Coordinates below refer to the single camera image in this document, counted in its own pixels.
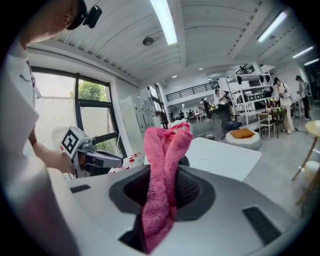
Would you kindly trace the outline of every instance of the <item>ceiling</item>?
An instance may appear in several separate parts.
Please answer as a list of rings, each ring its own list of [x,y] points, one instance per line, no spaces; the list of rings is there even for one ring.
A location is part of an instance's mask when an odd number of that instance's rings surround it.
[[[103,11],[95,28],[65,30],[31,47],[90,60],[144,87],[199,68],[209,72],[213,67],[252,61],[276,66],[313,45],[294,13],[277,1],[167,1],[177,44],[167,45],[150,0],[85,0],[88,8],[98,5]],[[288,17],[272,39],[259,43],[258,36],[281,10],[288,10]],[[154,38],[154,43],[144,46],[145,37]]]

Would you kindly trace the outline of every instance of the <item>white round ottoman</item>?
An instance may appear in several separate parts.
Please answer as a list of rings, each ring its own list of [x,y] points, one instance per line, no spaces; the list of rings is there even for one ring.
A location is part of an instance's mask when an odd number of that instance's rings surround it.
[[[238,146],[249,150],[259,150],[261,147],[261,138],[258,132],[250,130],[254,133],[250,138],[235,138],[231,135],[230,131],[225,135],[225,140],[228,144]]]

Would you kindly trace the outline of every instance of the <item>orange cushion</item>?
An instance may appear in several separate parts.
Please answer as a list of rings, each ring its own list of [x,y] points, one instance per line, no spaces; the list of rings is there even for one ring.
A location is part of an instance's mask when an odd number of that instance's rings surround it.
[[[252,131],[250,131],[247,128],[230,131],[230,134],[235,139],[245,139],[245,138],[249,138],[249,137],[255,135]]]

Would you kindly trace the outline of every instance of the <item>camera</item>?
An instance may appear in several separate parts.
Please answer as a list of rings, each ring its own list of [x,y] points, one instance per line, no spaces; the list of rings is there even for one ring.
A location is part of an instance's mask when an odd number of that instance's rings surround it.
[[[83,25],[87,25],[90,29],[93,29],[102,14],[102,10],[99,6],[94,5],[86,14]]]

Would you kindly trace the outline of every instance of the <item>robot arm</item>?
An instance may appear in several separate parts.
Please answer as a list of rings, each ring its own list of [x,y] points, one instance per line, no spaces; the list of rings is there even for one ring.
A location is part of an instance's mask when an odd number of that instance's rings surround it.
[[[107,174],[111,168],[120,167],[123,159],[107,151],[97,149],[96,140],[78,127],[70,126],[61,142],[61,148],[71,158],[75,176],[85,177]]]

